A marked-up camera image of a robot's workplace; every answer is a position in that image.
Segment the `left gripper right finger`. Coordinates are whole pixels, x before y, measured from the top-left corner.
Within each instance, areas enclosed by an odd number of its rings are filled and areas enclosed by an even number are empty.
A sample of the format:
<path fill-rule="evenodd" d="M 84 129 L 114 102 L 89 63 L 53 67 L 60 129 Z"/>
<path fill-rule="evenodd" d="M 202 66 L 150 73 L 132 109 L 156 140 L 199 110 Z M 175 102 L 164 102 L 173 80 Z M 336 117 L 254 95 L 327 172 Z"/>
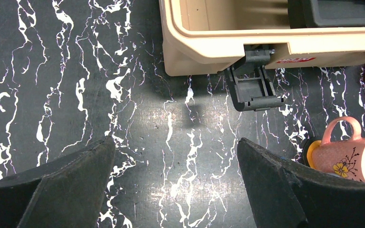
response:
<path fill-rule="evenodd" d="M 365 183 L 316 171 L 242 138 L 237 156 L 259 228 L 365 228 Z"/>

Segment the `orange round coaster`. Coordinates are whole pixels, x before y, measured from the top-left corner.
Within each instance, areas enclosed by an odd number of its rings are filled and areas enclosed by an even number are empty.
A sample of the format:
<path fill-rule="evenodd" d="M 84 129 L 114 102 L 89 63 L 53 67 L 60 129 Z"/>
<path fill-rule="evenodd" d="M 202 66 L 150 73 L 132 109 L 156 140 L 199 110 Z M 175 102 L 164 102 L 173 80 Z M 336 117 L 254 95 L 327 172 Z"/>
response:
<path fill-rule="evenodd" d="M 320 146 L 320 144 L 321 140 L 317 140 L 315 138 L 307 139 L 302 145 L 302 152 L 299 156 L 298 162 L 315 169 L 312 154 L 313 151 Z"/>

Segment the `white cup floral pattern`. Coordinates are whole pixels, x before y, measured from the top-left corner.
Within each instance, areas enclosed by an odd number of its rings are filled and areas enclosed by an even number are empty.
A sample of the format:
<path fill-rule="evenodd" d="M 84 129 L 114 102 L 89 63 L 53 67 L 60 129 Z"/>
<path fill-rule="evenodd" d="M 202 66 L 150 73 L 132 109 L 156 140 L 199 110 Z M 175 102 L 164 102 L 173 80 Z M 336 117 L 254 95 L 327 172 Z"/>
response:
<path fill-rule="evenodd" d="M 332 141 L 332 131 L 340 121 L 351 125 L 352 135 L 347 140 Z M 339 117 L 330 122 L 320 146 L 313 151 L 312 158 L 315 170 L 365 182 L 365 138 L 361 136 L 360 123 L 350 116 Z"/>

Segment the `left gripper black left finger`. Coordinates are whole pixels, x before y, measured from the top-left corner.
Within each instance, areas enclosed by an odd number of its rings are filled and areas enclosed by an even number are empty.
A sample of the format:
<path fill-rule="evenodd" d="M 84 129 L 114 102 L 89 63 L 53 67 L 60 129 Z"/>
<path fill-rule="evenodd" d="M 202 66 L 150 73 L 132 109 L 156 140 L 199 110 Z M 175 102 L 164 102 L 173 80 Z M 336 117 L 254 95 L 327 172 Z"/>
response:
<path fill-rule="evenodd" d="M 0 228 L 93 228 L 115 162 L 112 138 L 0 180 Z"/>

